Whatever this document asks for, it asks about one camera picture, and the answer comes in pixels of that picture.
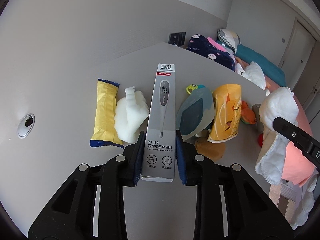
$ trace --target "orange toy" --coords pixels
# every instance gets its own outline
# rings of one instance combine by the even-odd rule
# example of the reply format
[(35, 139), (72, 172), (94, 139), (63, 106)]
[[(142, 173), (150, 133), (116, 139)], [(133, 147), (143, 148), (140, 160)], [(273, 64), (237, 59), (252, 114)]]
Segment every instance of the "orange toy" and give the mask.
[(256, 123), (256, 116), (254, 111), (249, 108), (246, 101), (241, 102), (241, 120), (245, 124), (255, 124)]

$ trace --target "silver screw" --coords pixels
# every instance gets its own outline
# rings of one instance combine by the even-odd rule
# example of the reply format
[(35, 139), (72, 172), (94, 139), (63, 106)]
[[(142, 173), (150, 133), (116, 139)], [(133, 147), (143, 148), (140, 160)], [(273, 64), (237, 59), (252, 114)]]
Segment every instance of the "silver screw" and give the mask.
[(117, 157), (116, 157), (116, 161), (117, 162), (123, 162), (125, 160), (125, 156), (124, 155), (118, 155)]
[(203, 155), (198, 154), (195, 156), (195, 160), (198, 162), (202, 162), (204, 160), (204, 157), (203, 157)]
[(241, 171), (241, 166), (239, 164), (233, 164), (232, 169), (235, 171)]
[(88, 165), (87, 165), (87, 164), (81, 164), (81, 165), (79, 166), (79, 171), (85, 171), (87, 168), (88, 168)]

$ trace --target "checkered pillow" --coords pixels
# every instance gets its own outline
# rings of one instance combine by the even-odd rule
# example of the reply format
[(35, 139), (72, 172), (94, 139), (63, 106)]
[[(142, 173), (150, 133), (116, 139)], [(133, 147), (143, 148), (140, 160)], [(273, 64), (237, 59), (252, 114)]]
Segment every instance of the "checkered pillow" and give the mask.
[(227, 29), (219, 29), (217, 37), (223, 44), (229, 46), (234, 50), (235, 53), (237, 53), (237, 47), (240, 44), (240, 38), (235, 32)]

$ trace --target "thermometer box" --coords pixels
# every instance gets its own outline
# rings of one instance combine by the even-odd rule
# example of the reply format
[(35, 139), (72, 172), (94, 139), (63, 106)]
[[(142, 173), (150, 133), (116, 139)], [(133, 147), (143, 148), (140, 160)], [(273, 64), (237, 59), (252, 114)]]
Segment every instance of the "thermometer box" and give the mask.
[(159, 64), (153, 88), (141, 179), (171, 182), (176, 148), (174, 65)]

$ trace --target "navy blue blanket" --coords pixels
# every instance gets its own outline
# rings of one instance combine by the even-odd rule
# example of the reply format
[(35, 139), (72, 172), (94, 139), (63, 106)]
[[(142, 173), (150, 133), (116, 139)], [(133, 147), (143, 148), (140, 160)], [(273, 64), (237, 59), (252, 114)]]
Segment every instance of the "navy blue blanket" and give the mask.
[(232, 71), (236, 70), (235, 62), (229, 53), (214, 47), (206, 37), (197, 34), (193, 35), (189, 41), (187, 50), (190, 50), (196, 54), (199, 54), (203, 57), (211, 59)]

